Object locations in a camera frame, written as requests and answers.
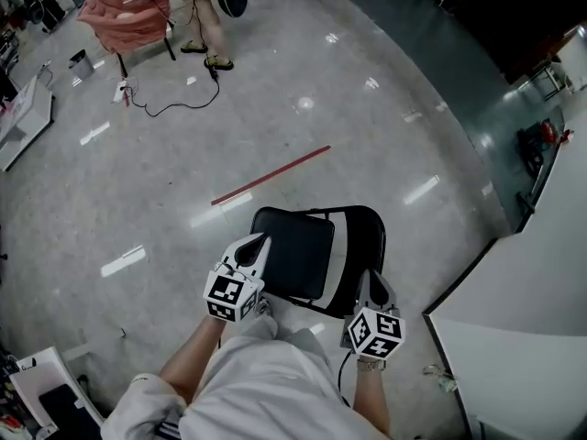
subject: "chair seat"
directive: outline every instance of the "chair seat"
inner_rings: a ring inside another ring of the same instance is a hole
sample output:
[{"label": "chair seat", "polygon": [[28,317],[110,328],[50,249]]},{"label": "chair seat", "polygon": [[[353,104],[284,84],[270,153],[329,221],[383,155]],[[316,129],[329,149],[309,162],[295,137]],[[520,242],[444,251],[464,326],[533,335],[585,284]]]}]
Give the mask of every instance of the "chair seat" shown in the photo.
[{"label": "chair seat", "polygon": [[263,280],[265,291],[282,297],[319,299],[325,287],[334,238],[330,220],[263,207],[251,233],[271,237]]}]

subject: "foot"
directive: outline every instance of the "foot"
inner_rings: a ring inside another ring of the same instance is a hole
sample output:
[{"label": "foot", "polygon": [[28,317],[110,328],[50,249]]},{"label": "foot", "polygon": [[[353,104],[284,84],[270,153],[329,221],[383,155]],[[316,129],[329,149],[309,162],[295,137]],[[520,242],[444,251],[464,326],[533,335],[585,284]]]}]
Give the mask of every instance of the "foot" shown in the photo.
[{"label": "foot", "polygon": [[266,316],[272,316],[273,310],[271,309],[269,300],[261,296],[257,306],[255,306],[255,316],[261,316],[262,314],[265,314]]},{"label": "foot", "polygon": [[205,44],[194,44],[191,40],[188,40],[182,45],[181,51],[184,54],[206,54],[208,47]]},{"label": "foot", "polygon": [[204,66],[206,68],[212,66],[217,70],[232,70],[235,68],[235,64],[232,63],[231,60],[225,59],[224,57],[218,57],[217,55],[208,57],[204,60]]}]

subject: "watch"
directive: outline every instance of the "watch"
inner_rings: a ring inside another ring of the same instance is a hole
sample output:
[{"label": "watch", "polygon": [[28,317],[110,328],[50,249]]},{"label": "watch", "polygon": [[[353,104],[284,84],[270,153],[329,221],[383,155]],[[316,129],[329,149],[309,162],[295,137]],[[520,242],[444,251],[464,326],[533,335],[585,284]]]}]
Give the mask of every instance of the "watch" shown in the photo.
[{"label": "watch", "polygon": [[387,367],[385,360],[361,360],[357,359],[357,369],[359,371],[384,371]]}]

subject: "pink armchair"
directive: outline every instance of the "pink armchair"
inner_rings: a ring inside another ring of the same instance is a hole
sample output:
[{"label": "pink armchair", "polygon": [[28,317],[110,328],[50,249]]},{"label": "pink armchair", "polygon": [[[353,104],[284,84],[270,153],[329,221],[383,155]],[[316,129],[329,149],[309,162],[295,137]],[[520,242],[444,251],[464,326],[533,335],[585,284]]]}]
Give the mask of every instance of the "pink armchair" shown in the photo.
[{"label": "pink armchair", "polygon": [[[127,69],[120,54],[157,40],[165,41],[175,61],[175,55],[165,37],[166,17],[169,17],[171,10],[169,0],[133,0],[125,4],[126,1],[86,0],[77,19],[90,25],[104,48],[118,56],[125,77],[128,76]],[[133,15],[118,17],[123,13]]]}]

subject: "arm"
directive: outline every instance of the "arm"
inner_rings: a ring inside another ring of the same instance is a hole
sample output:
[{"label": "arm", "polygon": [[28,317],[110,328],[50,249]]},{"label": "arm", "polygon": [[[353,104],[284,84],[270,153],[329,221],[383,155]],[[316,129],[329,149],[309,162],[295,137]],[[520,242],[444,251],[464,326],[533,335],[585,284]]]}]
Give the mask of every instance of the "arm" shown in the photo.
[{"label": "arm", "polygon": [[[363,356],[361,356],[361,360],[372,361],[372,359]],[[377,430],[389,436],[389,412],[380,371],[358,370],[353,409]]]},{"label": "arm", "polygon": [[206,316],[159,374],[188,404],[194,398],[208,361],[226,325],[225,321]]}]

